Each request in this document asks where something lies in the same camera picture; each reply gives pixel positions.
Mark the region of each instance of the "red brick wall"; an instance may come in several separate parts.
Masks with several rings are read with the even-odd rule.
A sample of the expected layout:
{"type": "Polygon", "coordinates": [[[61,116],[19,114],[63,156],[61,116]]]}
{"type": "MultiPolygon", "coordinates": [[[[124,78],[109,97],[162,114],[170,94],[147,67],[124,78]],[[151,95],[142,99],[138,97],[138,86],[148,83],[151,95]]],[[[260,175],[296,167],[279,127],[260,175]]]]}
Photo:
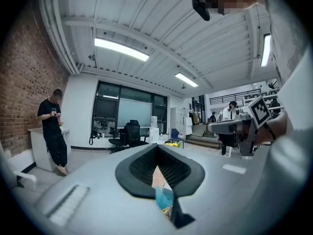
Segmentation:
{"type": "Polygon", "coordinates": [[[31,128],[39,104],[59,88],[68,74],[54,55],[37,2],[30,2],[12,25],[0,51],[0,141],[12,156],[31,148],[31,128]]]}

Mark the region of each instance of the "hand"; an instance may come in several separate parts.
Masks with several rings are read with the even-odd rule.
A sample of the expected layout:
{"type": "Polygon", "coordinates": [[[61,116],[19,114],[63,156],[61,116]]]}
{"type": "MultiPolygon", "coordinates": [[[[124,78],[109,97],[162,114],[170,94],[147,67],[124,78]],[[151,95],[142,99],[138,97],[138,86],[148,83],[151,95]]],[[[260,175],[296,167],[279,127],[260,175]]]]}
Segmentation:
{"type": "Polygon", "coordinates": [[[55,117],[57,115],[57,113],[55,112],[55,111],[52,111],[51,113],[50,113],[50,117],[55,117]]]}

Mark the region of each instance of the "railing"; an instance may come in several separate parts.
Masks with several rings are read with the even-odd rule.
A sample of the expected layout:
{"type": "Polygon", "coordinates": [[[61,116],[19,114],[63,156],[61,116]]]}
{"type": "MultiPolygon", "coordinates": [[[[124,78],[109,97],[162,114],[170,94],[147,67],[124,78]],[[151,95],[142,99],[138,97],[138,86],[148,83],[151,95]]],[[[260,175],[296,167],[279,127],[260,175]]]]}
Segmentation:
{"type": "Polygon", "coordinates": [[[240,92],[240,93],[229,94],[225,96],[213,97],[213,98],[210,98],[210,104],[229,103],[231,101],[242,100],[244,95],[256,94],[260,92],[261,92],[261,89],[256,89],[256,90],[247,91],[247,92],[240,92]]]}
{"type": "Polygon", "coordinates": [[[277,89],[277,88],[279,88],[279,85],[278,85],[278,82],[277,82],[277,80],[276,80],[276,82],[273,84],[273,86],[274,86],[274,89],[277,89]]]}

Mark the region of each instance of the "fluorescent light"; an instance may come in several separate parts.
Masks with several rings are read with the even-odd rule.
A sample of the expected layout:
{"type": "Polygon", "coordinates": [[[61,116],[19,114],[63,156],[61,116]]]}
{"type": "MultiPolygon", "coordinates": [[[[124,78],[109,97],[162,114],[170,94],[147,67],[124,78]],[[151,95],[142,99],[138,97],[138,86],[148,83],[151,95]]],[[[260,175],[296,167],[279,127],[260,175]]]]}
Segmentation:
{"type": "Polygon", "coordinates": [[[185,77],[185,76],[184,76],[183,74],[181,74],[181,73],[177,73],[177,74],[175,75],[175,77],[178,77],[179,79],[181,79],[182,81],[184,81],[184,82],[190,84],[190,85],[193,86],[193,87],[197,87],[197,86],[198,86],[196,83],[194,83],[193,81],[191,81],[189,78],[185,77]]]}
{"type": "Polygon", "coordinates": [[[103,40],[103,39],[99,39],[99,38],[95,38],[94,39],[94,45],[98,46],[98,47],[103,47],[103,48],[107,48],[107,49],[112,49],[112,50],[116,50],[118,52],[124,53],[126,55],[138,58],[142,61],[147,61],[147,59],[149,58],[149,56],[147,54],[144,54],[138,50],[129,48],[125,45],[121,45],[118,43],[114,43],[111,41],[107,41],[107,40],[103,40]]]}
{"type": "Polygon", "coordinates": [[[270,35],[267,35],[264,38],[263,57],[261,62],[262,67],[268,64],[269,53],[270,53],[270,35]]]}
{"type": "Polygon", "coordinates": [[[108,98],[118,99],[118,97],[117,97],[117,96],[105,96],[105,95],[103,95],[103,97],[108,97],[108,98]]]}

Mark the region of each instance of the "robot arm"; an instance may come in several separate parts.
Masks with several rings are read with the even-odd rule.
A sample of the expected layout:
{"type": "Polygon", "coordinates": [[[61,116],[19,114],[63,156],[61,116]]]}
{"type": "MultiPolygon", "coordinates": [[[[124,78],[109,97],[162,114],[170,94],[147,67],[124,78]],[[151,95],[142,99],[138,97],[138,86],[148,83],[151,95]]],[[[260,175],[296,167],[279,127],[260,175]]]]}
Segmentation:
{"type": "Polygon", "coordinates": [[[208,130],[219,135],[223,145],[239,147],[242,156],[253,156],[258,129],[271,118],[262,96],[239,109],[234,120],[208,125],[208,130]]]}

